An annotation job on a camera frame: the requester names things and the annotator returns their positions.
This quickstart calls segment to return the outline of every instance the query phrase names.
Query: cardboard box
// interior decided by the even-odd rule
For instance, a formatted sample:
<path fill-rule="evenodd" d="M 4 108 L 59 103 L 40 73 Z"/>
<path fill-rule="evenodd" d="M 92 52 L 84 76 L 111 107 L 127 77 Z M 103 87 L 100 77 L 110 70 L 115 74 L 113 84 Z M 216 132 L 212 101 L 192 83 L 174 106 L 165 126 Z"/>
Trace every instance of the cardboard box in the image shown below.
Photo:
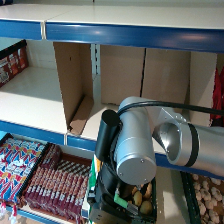
<path fill-rule="evenodd" d="M 192 52 L 190 70 L 190 104 L 202 107 L 212 107 L 217 54 Z M 210 114 L 190 112 L 193 124 L 209 126 Z"/>
<path fill-rule="evenodd" d="M 101 46 L 101 102 L 120 105 L 140 96 L 144 48 Z"/>
<path fill-rule="evenodd" d="M 142 97 L 184 103 L 189 75 L 190 52 L 147 49 Z"/>
<path fill-rule="evenodd" d="M 80 135 L 93 105 L 90 45 L 55 42 L 54 49 L 66 124 L 70 129 L 72 121 L 73 133 Z M 90 106 L 82 103 L 86 98 Z"/>

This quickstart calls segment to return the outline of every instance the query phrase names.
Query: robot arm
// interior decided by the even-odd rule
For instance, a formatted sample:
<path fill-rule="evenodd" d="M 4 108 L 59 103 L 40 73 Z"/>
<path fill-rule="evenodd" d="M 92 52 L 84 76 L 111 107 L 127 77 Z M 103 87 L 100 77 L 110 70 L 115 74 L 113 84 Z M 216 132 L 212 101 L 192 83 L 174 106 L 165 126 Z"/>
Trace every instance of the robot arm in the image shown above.
<path fill-rule="evenodd" d="M 144 101 L 148 99 L 129 97 L 121 103 L 119 110 Z M 141 185 L 155 176 L 152 137 L 165 150 L 171 164 L 224 176 L 223 128 L 190 124 L 172 108 L 158 106 L 131 108 L 121 114 L 120 120 L 122 128 L 114 161 L 117 175 L 125 183 Z"/>
<path fill-rule="evenodd" d="M 119 111 L 144 101 L 148 100 L 127 98 Z M 134 107 L 124 113 L 106 110 L 95 149 L 103 166 L 89 198 L 91 220 L 98 224 L 128 224 L 130 214 L 138 214 L 138 208 L 126 199 L 134 186 L 147 186 L 156 175 L 152 137 L 165 150 L 171 164 L 224 176 L 224 128 L 190 124 L 167 107 Z"/>

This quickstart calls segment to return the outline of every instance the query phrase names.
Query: black cable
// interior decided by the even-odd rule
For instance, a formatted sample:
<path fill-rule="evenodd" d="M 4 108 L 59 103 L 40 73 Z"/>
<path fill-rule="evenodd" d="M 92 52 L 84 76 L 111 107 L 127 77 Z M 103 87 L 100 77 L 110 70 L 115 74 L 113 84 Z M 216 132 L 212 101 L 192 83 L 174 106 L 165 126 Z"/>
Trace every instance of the black cable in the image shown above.
<path fill-rule="evenodd" d="M 123 114 L 125 111 L 133 107 L 148 107 L 148 106 L 172 107 L 172 108 L 179 108 L 179 109 L 192 110 L 192 111 L 197 111 L 197 112 L 202 112 L 207 114 L 224 116 L 224 110 L 215 110 L 215 109 L 211 109 L 207 107 L 199 107 L 199 106 L 187 105 L 182 103 L 170 103 L 170 102 L 151 101 L 151 100 L 145 101 L 145 102 L 132 103 L 127 106 L 124 106 L 117 112 L 117 114 L 118 116 L 121 116 L 121 114 Z"/>

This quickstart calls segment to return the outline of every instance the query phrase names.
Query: gray robot arm cover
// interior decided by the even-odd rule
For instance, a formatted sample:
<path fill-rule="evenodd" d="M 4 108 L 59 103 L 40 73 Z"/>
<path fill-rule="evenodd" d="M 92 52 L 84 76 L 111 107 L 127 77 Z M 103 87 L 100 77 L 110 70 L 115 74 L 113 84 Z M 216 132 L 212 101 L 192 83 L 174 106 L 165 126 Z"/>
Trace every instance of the gray robot arm cover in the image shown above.
<path fill-rule="evenodd" d="M 148 99 L 129 97 L 119 109 L 144 101 Z M 193 125 L 173 109 L 157 106 L 129 109 L 120 119 L 123 128 L 114 160 L 117 174 L 124 182 L 140 185 L 155 176 L 152 137 L 165 150 L 171 164 L 224 176 L 224 128 Z"/>

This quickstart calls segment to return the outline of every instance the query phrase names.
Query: blue shelf edge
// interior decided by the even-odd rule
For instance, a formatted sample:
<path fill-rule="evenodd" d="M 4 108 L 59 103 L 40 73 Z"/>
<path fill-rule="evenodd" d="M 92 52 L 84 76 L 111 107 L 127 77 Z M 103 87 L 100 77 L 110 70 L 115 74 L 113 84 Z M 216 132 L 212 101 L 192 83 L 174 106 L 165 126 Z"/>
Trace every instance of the blue shelf edge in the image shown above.
<path fill-rule="evenodd" d="M 12 134 L 23 135 L 59 145 L 64 145 L 64 134 L 45 131 L 33 127 L 27 127 L 1 120 L 0 120 L 0 130 Z"/>
<path fill-rule="evenodd" d="M 41 23 L 31 21 L 0 20 L 0 36 L 42 40 Z"/>
<path fill-rule="evenodd" d="M 75 136 L 67 136 L 67 145 L 94 152 L 95 147 L 96 147 L 96 141 L 83 139 L 83 138 L 75 137 Z M 160 166 L 160 167 L 183 171 L 183 172 L 187 172 L 187 173 L 195 173 L 195 174 L 199 174 L 199 175 L 203 175 L 203 176 L 208 176 L 208 177 L 213 177 L 213 178 L 218 178 L 218 179 L 224 180 L 224 177 L 214 175 L 214 174 L 209 173 L 204 170 L 193 169 L 193 168 L 185 167 L 185 166 L 172 165 L 167 160 L 167 157 L 165 154 L 155 153 L 155 158 L 156 158 L 157 166 Z"/>
<path fill-rule="evenodd" d="M 12 212 L 12 207 L 11 206 L 6 206 L 6 210 L 9 211 L 9 212 Z M 55 221 L 52 221 L 50 219 L 46 219 L 46 218 L 41 217 L 39 215 L 35 215 L 33 213 L 26 212 L 26 211 L 23 211 L 23 210 L 20 210 L 20 209 L 17 210 L 17 214 L 18 215 L 21 215 L 23 217 L 26 217 L 28 219 L 33 219 L 33 220 L 38 221 L 40 223 L 45 223 L 45 224 L 60 224 L 59 222 L 55 222 Z"/>
<path fill-rule="evenodd" d="M 96 147 L 96 141 L 68 135 L 67 145 L 78 149 L 84 149 L 94 152 Z"/>
<path fill-rule="evenodd" d="M 203 176 L 207 176 L 207 177 L 224 180 L 224 177 L 217 176 L 215 174 L 209 173 L 204 170 L 193 169 L 193 168 L 186 167 L 186 166 L 172 165 L 168 162 L 166 155 L 156 153 L 155 157 L 156 157 L 157 166 L 168 168 L 168 169 L 173 169 L 173 170 L 178 170 L 178 171 L 183 171 L 183 172 L 187 172 L 187 173 L 195 173 L 195 174 L 199 174 L 199 175 L 203 175 Z"/>
<path fill-rule="evenodd" d="M 51 41 L 224 53 L 224 30 L 85 23 L 46 23 Z"/>

